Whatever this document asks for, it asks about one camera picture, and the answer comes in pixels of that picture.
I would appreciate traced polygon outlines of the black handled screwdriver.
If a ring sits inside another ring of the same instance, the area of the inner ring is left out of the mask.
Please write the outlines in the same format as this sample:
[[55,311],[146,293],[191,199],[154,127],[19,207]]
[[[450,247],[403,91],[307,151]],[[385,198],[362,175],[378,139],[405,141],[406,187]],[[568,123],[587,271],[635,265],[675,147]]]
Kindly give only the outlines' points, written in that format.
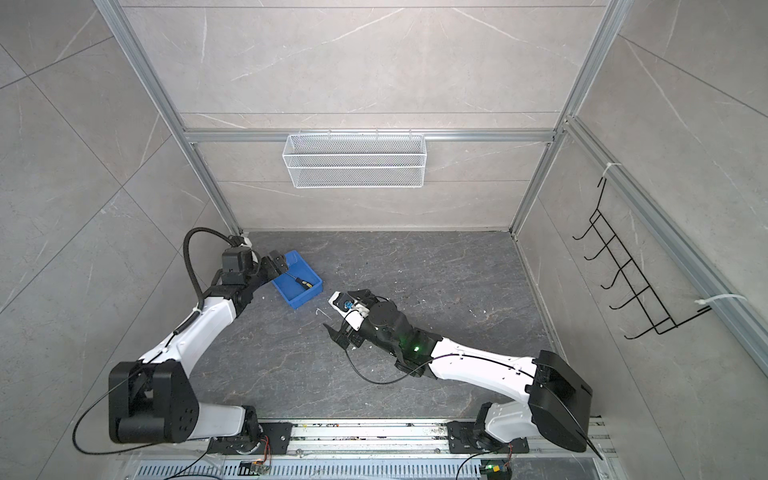
[[290,277],[291,279],[293,279],[297,284],[301,285],[305,290],[309,290],[309,289],[311,289],[313,287],[313,284],[308,282],[307,280],[304,280],[304,279],[302,279],[300,277],[297,277],[297,276],[295,276],[293,274],[290,274],[288,272],[286,272],[286,275],[288,277]]

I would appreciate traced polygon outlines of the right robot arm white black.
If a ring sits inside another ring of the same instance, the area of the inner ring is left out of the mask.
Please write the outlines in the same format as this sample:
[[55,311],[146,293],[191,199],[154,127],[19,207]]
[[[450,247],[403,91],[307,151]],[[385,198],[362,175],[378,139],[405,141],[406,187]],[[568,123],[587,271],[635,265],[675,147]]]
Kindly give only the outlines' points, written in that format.
[[496,450],[540,435],[571,452],[596,449],[588,435],[593,390],[557,353],[515,357],[461,345],[413,326],[393,301],[367,289],[337,291],[328,303],[342,318],[328,333],[343,350],[369,342],[391,355],[404,377],[458,381],[508,397],[481,407],[472,447]]

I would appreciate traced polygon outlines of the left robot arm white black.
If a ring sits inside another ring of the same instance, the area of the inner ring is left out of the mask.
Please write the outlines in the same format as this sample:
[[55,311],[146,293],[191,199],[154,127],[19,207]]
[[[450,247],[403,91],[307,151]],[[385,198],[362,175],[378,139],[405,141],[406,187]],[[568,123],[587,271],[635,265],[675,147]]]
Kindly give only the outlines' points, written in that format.
[[285,257],[276,251],[260,257],[246,245],[226,249],[221,268],[191,315],[139,359],[111,370],[110,439],[150,445],[208,439],[241,454],[260,447],[264,433],[255,408],[202,403],[189,376],[254,292],[287,270]]

